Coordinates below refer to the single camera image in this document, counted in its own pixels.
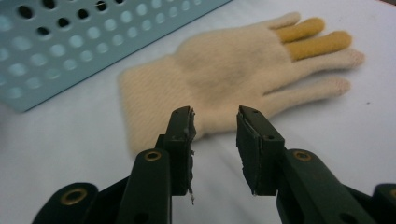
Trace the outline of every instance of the yellow fingertip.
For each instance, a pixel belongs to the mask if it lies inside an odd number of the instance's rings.
[[[346,49],[351,43],[352,36],[345,31],[336,31],[329,35],[288,43],[285,48],[296,61]]]
[[[297,25],[275,30],[282,43],[307,38],[320,33],[325,27],[321,18],[311,18]]]

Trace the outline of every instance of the bolt hole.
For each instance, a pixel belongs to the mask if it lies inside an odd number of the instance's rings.
[[[53,0],[43,0],[43,6],[48,9],[54,9],[56,7],[55,1]]]
[[[299,161],[310,161],[312,159],[311,155],[309,155],[307,152],[295,151],[293,154],[294,157]]]
[[[161,157],[161,153],[158,151],[150,151],[146,153],[145,159],[146,161],[157,161]]]
[[[80,9],[77,13],[78,17],[82,20],[87,19],[90,15],[88,14],[88,11],[85,9]]]
[[[134,216],[134,223],[143,224],[149,221],[149,214],[147,213],[138,213]]]
[[[61,28],[65,28],[65,27],[67,27],[68,25],[70,25],[70,22],[69,22],[69,20],[66,19],[66,18],[60,18],[60,19],[58,20],[58,25],[59,25],[59,27],[61,27]]]
[[[26,6],[20,6],[18,7],[18,12],[20,13],[20,15],[22,17],[24,17],[25,19],[32,19],[33,18],[33,10],[30,9],[29,7]]]
[[[343,222],[345,222],[347,224],[357,224],[358,223],[358,220],[356,220],[356,218],[354,218],[352,215],[347,214],[347,213],[341,213],[340,218],[341,218],[341,220],[343,220]]]
[[[96,8],[99,11],[105,11],[106,8],[107,8],[107,5],[106,5],[106,3],[104,1],[99,1],[99,2],[96,3]]]
[[[64,205],[73,205],[81,202],[87,197],[88,192],[84,188],[70,189],[61,198],[61,203]]]
[[[396,189],[391,190],[390,195],[396,199]]]
[[[47,29],[46,27],[38,27],[37,28],[37,32],[40,34],[40,35],[49,35],[50,34],[50,30],[49,29]]]

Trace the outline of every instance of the cream glove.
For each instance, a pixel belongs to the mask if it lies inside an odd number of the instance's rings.
[[[294,105],[339,96],[349,90],[341,77],[276,91],[310,74],[347,69],[363,54],[347,49],[345,32],[308,38],[324,23],[300,15],[194,36],[171,55],[125,71],[120,89],[133,153],[154,147],[173,110],[190,105],[197,136],[236,130],[239,105],[269,118]]]

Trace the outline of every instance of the table surface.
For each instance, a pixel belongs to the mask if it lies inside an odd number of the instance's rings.
[[[396,183],[396,7],[375,0],[234,0],[26,113],[0,105],[0,223],[31,223],[68,184],[89,182],[101,190],[131,172],[117,85],[123,70],[172,53],[203,31],[291,11],[303,19],[320,16],[324,33],[349,31],[366,62],[306,80],[338,75],[352,89],[272,118],[286,147],[316,153],[341,182],[367,194],[379,183]],[[208,136],[192,149],[195,205],[188,196],[174,197],[173,223],[280,223],[275,197],[250,194],[235,133]]]

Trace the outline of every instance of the perforated panel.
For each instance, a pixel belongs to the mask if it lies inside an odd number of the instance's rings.
[[[0,100],[25,111],[230,0],[0,0]]]

